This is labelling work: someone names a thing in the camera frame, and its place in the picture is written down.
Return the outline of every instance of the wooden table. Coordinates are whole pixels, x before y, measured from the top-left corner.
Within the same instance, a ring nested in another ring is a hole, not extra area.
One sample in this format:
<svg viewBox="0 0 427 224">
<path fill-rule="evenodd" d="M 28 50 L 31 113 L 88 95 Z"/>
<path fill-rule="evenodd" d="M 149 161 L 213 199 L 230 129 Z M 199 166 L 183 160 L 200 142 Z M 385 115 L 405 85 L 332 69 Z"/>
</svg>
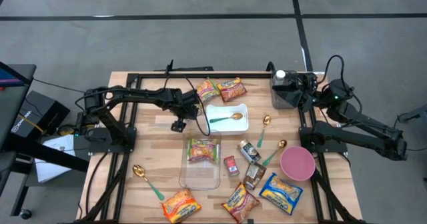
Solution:
<svg viewBox="0 0 427 224">
<path fill-rule="evenodd" d="M 129 72 L 113 72 L 109 86 L 125 86 L 127 74 Z M 203 79 L 190 79 L 196 86 Z M 142 88 L 159 89 L 163 87 L 165 79 L 144 79 Z M 227 81 L 227 79 L 214 79 L 216 83 Z M 230 214 L 221 206 L 221 203 L 228 200 L 238 183 L 243 180 L 248 168 L 248 162 L 242 154 L 236 149 L 237 144 L 247 139 L 252 143 L 257 143 L 263 127 L 262 119 L 265 114 L 272 116 L 270 126 L 266 128 L 262 148 L 259 149 L 262 161 L 267 158 L 277 147 L 280 139 L 288 140 L 288 147 L 299 146 L 300 138 L 298 128 L 300 127 L 300 118 L 298 111 L 293 110 L 275 110 L 271 104 L 269 79 L 242 79 L 245 88 L 248 90 L 244 96 L 238 97 L 228 103 L 223 103 L 221 97 L 215 97 L 209 102 L 212 105 L 238 105 L 245 103 L 248 106 L 248 115 L 250 118 L 250 127 L 243 135 L 222 136 L 222 161 L 221 163 L 221 183 L 217 189 L 207 191 L 192 191 L 196 201 L 201 205 L 201 210 L 190 216 L 184 223 L 235 223 Z M 168 87 L 180 88 L 182 91 L 189 91 L 190 86 L 185 79 L 170 79 Z M 118 119 L 121 105 L 118 105 L 111 112 Z M 131 105 L 128 105 L 127 115 L 130 114 Z M 320 111 L 316 108 L 318 119 L 324 119 Z M 135 150 L 130 155 L 129 166 L 127 169 L 125 193 L 123 197 L 123 206 L 121 209 L 120 223 L 167 223 L 161 209 L 160 201 L 149 185 L 140 177 L 132 172 L 132 166 L 139 164 L 146 170 L 148 179 L 156 186 L 168 199 L 175 192 L 181 189 L 179 186 L 179 174 L 181 170 L 181 155 L 183 149 L 183 134 L 170 131 L 170 126 L 176 120 L 169 111 L 161 111 L 152 104 L 139 104 L 135 127 L 137 128 L 137 141 Z M 196 131 L 195 125 L 189 124 L 185 132 Z M 224 167 L 224 157 L 234 155 L 236 163 L 240 170 L 239 177 L 229 178 L 228 172 Z M 85 194 L 89 177 L 93 168 L 99 161 L 101 153 L 91 158 L 83 195 L 80 205 L 85 209 Z M 292 181 L 287 178 L 279 164 L 280 153 L 272 159 L 267 168 L 267 173 L 260 181 L 257 188 L 251 191 L 261 204 L 255 207 L 249 215 L 255 223 L 317 223 L 316 209 L 314 206 L 313 192 L 310 181 Z M 352 181 L 352 175 L 349 165 L 345 159 L 335 153 L 325 154 L 326 163 L 332 190 L 347 208 L 347 210 L 356 218 L 362 218 L 360 212 L 356 190 Z M 105 189 L 107 175 L 109 171 L 111 154 L 109 154 L 99 166 L 93 179 L 89 204 L 92 207 L 99 199 Z M 264 198 L 258 197 L 260 189 L 264 186 L 272 172 L 277 173 L 282 179 L 288 180 L 304 189 L 300 202 L 298 203 L 292 216 L 284 213 L 275 205 Z M 328 206 L 324 192 L 320 191 L 322 196 L 322 207 L 324 216 L 329 218 Z M 114 210 L 114 201 L 116 194 L 113 193 L 110 200 L 108 218 L 111 219 Z"/>
</svg>

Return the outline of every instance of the gray concrete floor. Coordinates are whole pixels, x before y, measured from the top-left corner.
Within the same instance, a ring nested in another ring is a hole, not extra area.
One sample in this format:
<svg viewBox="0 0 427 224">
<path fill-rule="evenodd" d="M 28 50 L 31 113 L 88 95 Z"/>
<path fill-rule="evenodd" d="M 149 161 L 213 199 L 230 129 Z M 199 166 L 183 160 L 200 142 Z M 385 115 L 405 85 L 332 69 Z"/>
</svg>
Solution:
<svg viewBox="0 0 427 224">
<path fill-rule="evenodd" d="M 300 0 L 302 13 L 427 13 L 427 0 Z M 143 15 L 182 13 L 293 13 L 292 0 L 4 0 L 0 16 Z M 346 81 L 364 113 L 392 125 L 397 114 L 427 102 L 427 20 L 304 20 L 315 71 L 333 54 L 346 60 Z M 111 71 L 212 65 L 215 70 L 264 70 L 268 61 L 304 70 L 296 22 L 199 21 L 0 21 L 0 60 L 34 63 L 36 78 L 76 89 L 106 85 Z M 338 77 L 339 65 L 329 78 Z M 78 93 L 34 83 L 74 113 Z M 410 148 L 425 147 L 425 125 L 399 125 Z M 349 147 L 362 214 L 374 223 L 425 223 L 427 152 L 392 162 Z M 24 208 L 34 216 L 9 217 L 22 180 L 12 175 L 0 198 L 2 223 L 72 221 L 84 177 L 67 187 L 30 188 Z"/>
</svg>

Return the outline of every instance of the spoon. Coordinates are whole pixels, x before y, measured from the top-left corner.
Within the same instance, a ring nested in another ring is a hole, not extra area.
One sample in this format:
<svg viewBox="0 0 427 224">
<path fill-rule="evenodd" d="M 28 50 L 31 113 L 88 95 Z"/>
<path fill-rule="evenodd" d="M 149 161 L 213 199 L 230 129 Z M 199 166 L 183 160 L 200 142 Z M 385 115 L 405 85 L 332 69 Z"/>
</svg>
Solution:
<svg viewBox="0 0 427 224">
<path fill-rule="evenodd" d="M 222 120 L 225 120 L 225 119 L 240 120 L 242 117 L 243 117 L 243 114 L 241 114 L 241 113 L 234 113 L 231 117 L 222 117 L 222 118 L 210 119 L 209 123 L 215 123 L 217 121 L 222 121 Z"/>
<path fill-rule="evenodd" d="M 288 142 L 287 142 L 286 140 L 280 140 L 280 141 L 279 141 L 279 143 L 278 143 L 278 148 L 277 148 L 277 150 L 275 150 L 275 151 L 273 152 L 273 154 L 272 154 L 270 157 L 268 157 L 268 159 L 266 159 L 266 160 L 262 163 L 262 165 L 263 165 L 264 167 L 267 167 L 267 166 L 268 166 L 268 164 L 270 163 L 270 161 L 273 159 L 273 157 L 274 157 L 274 155 L 276 154 L 276 152 L 278 152 L 280 149 L 283 149 L 287 144 L 288 144 Z"/>
<path fill-rule="evenodd" d="M 266 127 L 270 124 L 271 120 L 272 120 L 272 117 L 270 117 L 270 115 L 266 115 L 264 117 L 264 120 L 263 120 L 264 128 L 262 129 L 260 138 L 258 139 L 257 147 L 261 147 L 261 145 L 262 145 L 262 139 L 264 138 L 264 131 L 266 130 Z"/>
<path fill-rule="evenodd" d="M 163 196 L 159 190 L 157 190 L 147 179 L 147 177 L 145 177 L 145 170 L 144 168 L 142 168 L 140 165 L 133 165 L 133 172 L 138 176 L 138 177 L 142 177 L 144 178 L 149 186 L 153 189 L 154 193 L 157 195 L 157 197 L 159 197 L 160 201 L 163 201 L 165 199 L 165 196 Z"/>
</svg>

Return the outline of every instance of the black box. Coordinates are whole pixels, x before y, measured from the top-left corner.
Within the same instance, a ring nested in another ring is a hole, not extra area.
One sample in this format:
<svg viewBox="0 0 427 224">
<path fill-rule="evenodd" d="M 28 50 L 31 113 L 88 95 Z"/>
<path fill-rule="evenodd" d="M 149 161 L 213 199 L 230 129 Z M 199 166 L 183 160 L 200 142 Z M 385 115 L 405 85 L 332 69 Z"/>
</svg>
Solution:
<svg viewBox="0 0 427 224">
<path fill-rule="evenodd" d="M 19 113 L 44 130 L 45 134 L 52 135 L 68 115 L 69 109 L 45 95 L 32 91 L 25 98 Z M 37 139 L 42 134 L 20 116 L 16 118 L 11 132 L 31 139 Z"/>
</svg>

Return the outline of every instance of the ramen noodle packet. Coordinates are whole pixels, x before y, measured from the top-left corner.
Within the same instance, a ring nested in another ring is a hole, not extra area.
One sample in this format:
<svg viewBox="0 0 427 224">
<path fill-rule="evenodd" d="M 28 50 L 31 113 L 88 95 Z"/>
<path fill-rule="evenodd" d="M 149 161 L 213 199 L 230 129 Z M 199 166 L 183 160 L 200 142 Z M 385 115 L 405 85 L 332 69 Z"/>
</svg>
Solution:
<svg viewBox="0 0 427 224">
<path fill-rule="evenodd" d="M 216 95 L 220 94 L 216 84 L 210 79 L 206 79 L 203 83 L 198 85 L 196 88 L 197 94 L 199 95 L 201 102 L 206 103 Z"/>
<path fill-rule="evenodd" d="M 188 143 L 188 161 L 201 161 L 218 159 L 217 139 L 194 139 Z"/>
<path fill-rule="evenodd" d="M 292 215 L 301 194 L 302 188 L 282 181 L 273 173 L 264 187 L 262 187 L 260 197 L 270 200 L 287 214 Z"/>
<path fill-rule="evenodd" d="M 227 203 L 222 203 L 222 206 L 227 209 L 228 213 L 237 221 L 237 223 L 242 223 L 246 217 L 248 217 L 252 208 L 258 204 L 260 204 L 260 201 L 258 201 L 251 193 L 246 191 L 246 188 L 242 183 L 239 183 Z"/>
<path fill-rule="evenodd" d="M 201 208 L 189 192 L 189 189 L 178 191 L 161 205 L 165 216 L 171 223 L 179 223 Z"/>
<path fill-rule="evenodd" d="M 218 89 L 221 92 L 222 100 L 224 102 L 229 101 L 234 97 L 243 95 L 247 92 L 239 77 L 234 80 L 218 84 Z"/>
</svg>

